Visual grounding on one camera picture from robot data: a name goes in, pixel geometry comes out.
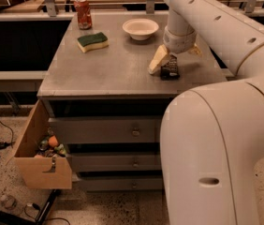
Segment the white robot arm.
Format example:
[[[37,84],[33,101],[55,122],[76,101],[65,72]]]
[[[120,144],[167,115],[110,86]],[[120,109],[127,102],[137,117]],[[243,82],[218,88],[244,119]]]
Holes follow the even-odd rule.
[[[216,0],[164,0],[164,43],[193,28],[234,75],[181,93],[160,131],[170,225],[259,225],[254,168],[264,158],[264,25]]]

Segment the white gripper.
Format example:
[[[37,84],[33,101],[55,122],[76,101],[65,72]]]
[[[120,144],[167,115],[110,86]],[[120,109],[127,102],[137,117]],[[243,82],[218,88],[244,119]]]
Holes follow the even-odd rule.
[[[163,36],[164,45],[160,45],[154,57],[148,66],[148,72],[154,74],[161,64],[169,58],[169,51],[171,53],[184,53],[188,52],[193,55],[202,55],[200,48],[196,42],[196,32],[192,32],[188,35],[178,36],[172,34],[166,27]]]

